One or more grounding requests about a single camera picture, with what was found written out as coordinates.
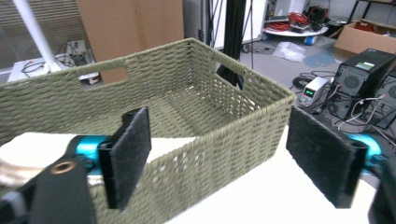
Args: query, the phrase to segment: black foam pad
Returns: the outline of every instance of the black foam pad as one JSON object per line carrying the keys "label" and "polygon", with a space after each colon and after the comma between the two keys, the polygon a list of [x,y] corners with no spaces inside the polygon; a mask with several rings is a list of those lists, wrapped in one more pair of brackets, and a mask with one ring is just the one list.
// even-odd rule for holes
{"label": "black foam pad", "polygon": [[396,157],[385,164],[381,183],[370,207],[370,224],[396,223]]}
{"label": "black foam pad", "polygon": [[340,133],[311,109],[294,106],[286,148],[335,207],[350,207],[367,153],[365,144]]}
{"label": "black foam pad", "polygon": [[149,110],[122,116],[122,126],[99,146],[99,160],[110,208],[125,209],[151,151]]}

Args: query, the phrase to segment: wicker basket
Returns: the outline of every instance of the wicker basket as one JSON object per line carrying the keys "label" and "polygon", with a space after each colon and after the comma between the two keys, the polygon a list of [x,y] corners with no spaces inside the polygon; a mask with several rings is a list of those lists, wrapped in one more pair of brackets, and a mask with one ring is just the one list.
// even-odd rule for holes
{"label": "wicker basket", "polygon": [[[245,79],[238,90],[218,63]],[[85,90],[78,77],[124,67],[120,83]],[[0,146],[24,132],[113,134],[120,115],[148,106],[152,137],[193,142],[147,164],[128,208],[100,223],[163,223],[271,158],[295,100],[292,92],[194,39],[0,85]]]}

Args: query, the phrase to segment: cardboard box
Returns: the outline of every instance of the cardboard box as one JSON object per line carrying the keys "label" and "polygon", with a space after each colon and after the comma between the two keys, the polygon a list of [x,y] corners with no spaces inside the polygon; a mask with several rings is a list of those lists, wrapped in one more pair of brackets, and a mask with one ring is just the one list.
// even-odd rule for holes
{"label": "cardboard box", "polygon": [[396,34],[396,27],[390,27],[373,21],[374,33],[356,29],[357,23],[346,25],[334,44],[335,56],[350,58],[366,49],[378,49],[396,53],[396,38],[383,36],[386,32]]}
{"label": "cardboard box", "polygon": [[[184,38],[182,0],[77,0],[97,62]],[[105,83],[127,77],[124,69],[101,72]]]}

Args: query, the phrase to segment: desk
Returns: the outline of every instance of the desk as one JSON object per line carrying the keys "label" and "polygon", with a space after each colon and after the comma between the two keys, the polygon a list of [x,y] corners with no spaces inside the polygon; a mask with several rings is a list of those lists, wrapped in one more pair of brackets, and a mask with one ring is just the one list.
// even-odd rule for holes
{"label": "desk", "polygon": [[335,209],[285,149],[287,131],[272,159],[167,223],[369,223],[375,189],[360,180],[352,208]]}

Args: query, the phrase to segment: electronic equipment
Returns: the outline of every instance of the electronic equipment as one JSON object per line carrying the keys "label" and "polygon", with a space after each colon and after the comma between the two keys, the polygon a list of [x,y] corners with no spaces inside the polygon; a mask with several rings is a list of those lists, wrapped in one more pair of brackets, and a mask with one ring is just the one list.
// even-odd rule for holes
{"label": "electronic equipment", "polygon": [[265,22],[278,22],[278,21],[289,21],[288,16],[270,16]]}
{"label": "electronic equipment", "polygon": [[387,129],[396,119],[396,70],[388,73],[381,87],[377,90],[375,97],[381,95],[384,95],[384,97],[372,101],[365,108],[360,119],[364,121],[370,119],[371,124]]}
{"label": "electronic equipment", "polygon": [[298,22],[292,23],[290,25],[290,31],[299,34],[302,34],[305,30],[308,30],[309,28],[310,28],[309,25],[301,25]]}
{"label": "electronic equipment", "polygon": [[[327,104],[329,112],[345,119],[359,99],[374,97],[395,58],[394,54],[367,49],[341,63],[329,91],[329,95],[336,91]],[[360,112],[369,103],[359,104],[354,112]]]}
{"label": "electronic equipment", "polygon": [[304,106],[312,105],[322,96],[326,84],[327,79],[323,77],[315,77],[314,80],[305,86],[303,95],[301,96],[300,104]]}

